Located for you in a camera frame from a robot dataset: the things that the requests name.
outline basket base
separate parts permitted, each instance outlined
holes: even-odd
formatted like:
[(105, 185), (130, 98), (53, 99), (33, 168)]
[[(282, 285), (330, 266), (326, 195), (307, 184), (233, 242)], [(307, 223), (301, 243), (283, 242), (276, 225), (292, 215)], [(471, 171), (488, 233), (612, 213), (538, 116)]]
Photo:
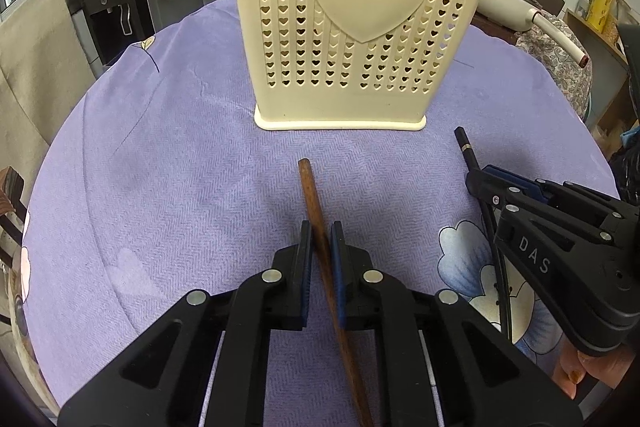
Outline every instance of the basket base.
[(424, 116), (419, 122), (388, 122), (368, 120), (316, 120), (316, 121), (267, 121), (255, 106), (255, 123), (266, 131), (319, 130), (319, 129), (380, 129), (395, 131), (420, 131), (427, 124)]

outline white frying pan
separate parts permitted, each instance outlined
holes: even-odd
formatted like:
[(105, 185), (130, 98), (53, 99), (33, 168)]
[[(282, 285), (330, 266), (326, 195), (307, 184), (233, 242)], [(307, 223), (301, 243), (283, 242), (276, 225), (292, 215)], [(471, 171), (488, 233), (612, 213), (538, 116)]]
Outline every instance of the white frying pan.
[(478, 12), (517, 32), (529, 31), (533, 25), (536, 25), (564, 49), (581, 68), (589, 62), (589, 57), (569, 37), (545, 19), (542, 8), (536, 0), (480, 0)]

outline tablecloth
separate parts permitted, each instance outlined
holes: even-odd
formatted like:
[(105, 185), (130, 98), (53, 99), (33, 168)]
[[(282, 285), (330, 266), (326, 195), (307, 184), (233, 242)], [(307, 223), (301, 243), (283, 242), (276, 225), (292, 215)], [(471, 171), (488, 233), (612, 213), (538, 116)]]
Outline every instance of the tablecloth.
[[(233, 289), (297, 242), (304, 156), (325, 219), (342, 221), (348, 243), (409, 288), (458, 291), (494, 323), (490, 250), (453, 130), (466, 128), (481, 165), (616, 194), (545, 68), (474, 27), (422, 131), (267, 132), (254, 107), (236, 4), (225, 0), (130, 46), (66, 120), (31, 198), (23, 288), (61, 405), (190, 289)], [(356, 425), (313, 269), (308, 327), (271, 337), (267, 427)], [(561, 331), (509, 271), (516, 345), (548, 371)], [(358, 346), (373, 389), (370, 337)]]

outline beige cloth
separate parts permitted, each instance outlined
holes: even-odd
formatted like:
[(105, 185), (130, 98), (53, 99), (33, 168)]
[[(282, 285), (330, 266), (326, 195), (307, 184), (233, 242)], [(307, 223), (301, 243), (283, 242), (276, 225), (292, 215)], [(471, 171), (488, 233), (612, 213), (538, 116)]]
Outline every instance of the beige cloth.
[(0, 23), (0, 169), (28, 203), (55, 135), (95, 82), (65, 0), (26, 0)]

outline fingernail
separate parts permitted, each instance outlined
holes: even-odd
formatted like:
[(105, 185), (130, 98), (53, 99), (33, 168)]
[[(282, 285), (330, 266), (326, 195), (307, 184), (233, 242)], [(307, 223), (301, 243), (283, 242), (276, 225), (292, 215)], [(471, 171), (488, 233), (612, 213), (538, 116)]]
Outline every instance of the fingernail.
[(580, 380), (582, 380), (581, 376), (582, 375), (579, 371), (572, 371), (569, 373), (569, 380), (571, 380), (571, 382), (575, 385), (578, 385), (580, 383)]

